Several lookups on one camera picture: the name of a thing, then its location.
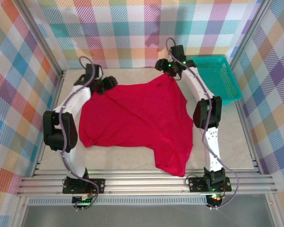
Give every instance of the cable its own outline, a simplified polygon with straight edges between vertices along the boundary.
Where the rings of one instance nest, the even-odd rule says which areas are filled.
[[[198,177],[197,175],[194,175],[194,174],[189,174],[189,175],[187,175],[187,177],[186,177],[185,180],[184,180],[184,184],[186,184],[188,187],[189,187],[189,184],[187,184],[186,181],[187,181],[187,179],[189,178],[189,176]]]
[[[205,125],[205,128],[204,128],[204,133],[203,133],[203,136],[202,136],[202,143],[204,144],[204,146],[206,147],[206,149],[213,155],[213,157],[214,157],[215,159],[217,159],[217,161],[218,161],[225,169],[228,169],[231,173],[233,173],[233,174],[235,175],[236,179],[237,179],[237,188],[236,188],[234,194],[231,196],[231,198],[230,198],[225,204],[219,206],[219,208],[222,208],[222,207],[225,207],[227,204],[229,204],[229,203],[233,200],[233,198],[236,196],[236,194],[237,194],[237,192],[238,192],[238,189],[239,189],[239,184],[240,184],[240,183],[239,183],[239,177],[238,177],[238,175],[237,175],[233,170],[229,169],[229,168],[218,158],[218,156],[212,151],[212,149],[211,149],[211,148],[207,145],[207,143],[205,142],[205,134],[206,134],[206,131],[207,131],[207,129],[208,129],[208,125],[209,125],[209,121],[210,121],[210,116],[211,116],[211,112],[212,112],[212,107],[213,107],[212,101],[211,101],[211,99],[210,99],[209,94],[207,93],[206,88],[204,87],[203,83],[202,83],[201,80],[199,79],[199,77],[198,77],[187,65],[185,65],[184,63],[182,63],[181,61],[179,61],[178,59],[176,59],[176,58],[172,55],[172,53],[170,52],[169,47],[168,47],[168,41],[169,41],[169,40],[173,41],[173,43],[174,43],[175,45],[176,45],[176,41],[175,41],[173,38],[169,37],[169,38],[167,38],[167,40],[166,40],[166,42],[165,42],[166,50],[167,50],[167,52],[169,53],[169,55],[171,56],[171,58],[172,58],[174,61],[176,61],[177,63],[179,63],[180,65],[184,66],[189,72],[191,72],[191,73],[194,75],[194,77],[198,80],[198,82],[199,82],[199,84],[201,85],[201,87],[202,87],[202,89],[203,89],[205,95],[206,95],[207,98],[208,98],[209,110],[208,110],[208,115],[207,115],[207,119],[206,119],[206,125]]]
[[[63,184],[63,186],[66,186],[66,184],[65,184],[65,180],[66,180],[66,177],[62,180],[62,184]]]
[[[77,203],[75,203],[75,208],[76,208],[77,211],[78,211],[78,210],[84,211],[84,210],[88,209],[89,207],[91,207],[91,205],[96,201],[96,199],[97,199],[97,197],[98,197],[98,194],[99,194],[99,187],[98,187],[98,185],[95,184],[94,182],[90,181],[90,180],[84,179],[84,178],[82,178],[82,177],[76,175],[76,174],[71,170],[71,168],[69,167],[69,165],[67,164],[67,162],[66,162],[66,160],[65,160],[65,155],[64,155],[65,150],[66,150],[66,146],[67,146],[67,137],[66,137],[66,131],[65,131],[64,126],[63,126],[63,123],[62,123],[62,113],[63,113],[63,110],[66,108],[66,105],[67,105],[67,103],[71,100],[71,98],[72,98],[75,94],[77,94],[78,92],[80,92],[82,89],[84,89],[85,87],[87,87],[87,86],[92,82],[92,80],[93,80],[94,77],[95,77],[95,65],[94,65],[94,63],[93,63],[93,62],[91,61],[91,59],[89,59],[88,57],[85,57],[85,56],[79,57],[80,65],[81,65],[84,69],[85,69],[85,67],[83,66],[83,64],[82,64],[82,62],[81,62],[82,58],[87,59],[87,60],[91,63],[91,65],[92,65],[93,72],[92,72],[91,78],[90,78],[82,87],[78,88],[76,91],[74,91],[73,93],[71,93],[71,94],[67,97],[67,99],[64,101],[64,103],[63,103],[63,105],[62,105],[62,107],[61,107],[61,109],[60,109],[59,115],[58,115],[59,124],[60,124],[60,126],[61,126],[61,130],[62,130],[62,134],[63,134],[63,139],[64,139],[64,146],[63,146],[63,149],[62,149],[62,151],[61,151],[60,154],[61,154],[61,156],[62,156],[62,161],[63,161],[63,163],[64,163],[64,165],[65,165],[65,168],[67,169],[67,171],[68,171],[70,174],[72,174],[73,176],[75,176],[76,178],[78,178],[78,179],[80,179],[80,180],[82,180],[82,181],[85,181],[85,182],[88,182],[88,183],[92,184],[92,185],[95,187],[95,189],[96,189],[96,195],[95,195],[95,197],[93,198],[92,202],[91,202],[88,206],[86,206],[85,208],[79,209],[79,208],[77,207]]]
[[[222,198],[224,198],[224,197],[225,197],[225,192],[226,192],[226,191],[225,191],[225,185],[222,184],[222,187],[223,187],[223,191],[224,191]]]

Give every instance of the red cloth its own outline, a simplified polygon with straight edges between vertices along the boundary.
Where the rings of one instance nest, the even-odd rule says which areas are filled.
[[[82,108],[79,136],[85,147],[151,148],[157,168],[184,176],[192,128],[186,99],[176,81],[163,74],[146,84],[93,94]]]

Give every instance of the white work surface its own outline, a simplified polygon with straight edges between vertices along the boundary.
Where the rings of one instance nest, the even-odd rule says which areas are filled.
[[[66,98],[70,93],[74,82],[83,73],[84,70],[67,70],[58,104]],[[119,84],[129,85],[147,83],[162,73],[155,69],[106,69],[104,70],[104,74],[105,76],[114,76]],[[192,117],[196,105],[195,98],[183,81],[177,82],[187,99],[187,112],[189,116]],[[79,120],[80,114],[75,118],[77,129],[79,128]],[[187,169],[202,169],[204,167],[205,158],[201,137],[200,131],[194,126],[194,145],[190,159],[186,165]],[[218,140],[221,159],[226,166],[232,169],[253,168],[245,135],[234,103],[222,107]],[[157,169],[155,167],[153,151],[145,147],[124,148],[92,146],[86,148],[80,140],[78,140],[77,150],[82,153],[87,169]],[[64,169],[64,165],[58,154],[55,151],[52,151],[49,146],[45,147],[40,169]]]

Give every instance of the plastic basket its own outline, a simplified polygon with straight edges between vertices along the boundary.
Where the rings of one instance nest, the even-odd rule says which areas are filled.
[[[223,105],[242,98],[237,80],[224,56],[212,55],[190,59],[197,65],[199,74],[210,91],[222,98]]]

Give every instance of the plaid fabric wall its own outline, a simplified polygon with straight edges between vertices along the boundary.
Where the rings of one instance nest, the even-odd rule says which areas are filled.
[[[234,72],[261,165],[284,209],[284,0],[273,2]]]
[[[154,67],[170,36],[187,55],[230,57],[260,2],[26,0],[63,69],[81,68],[80,55],[104,68]]]
[[[17,206],[42,141],[57,75],[12,0],[0,0],[0,227]]]

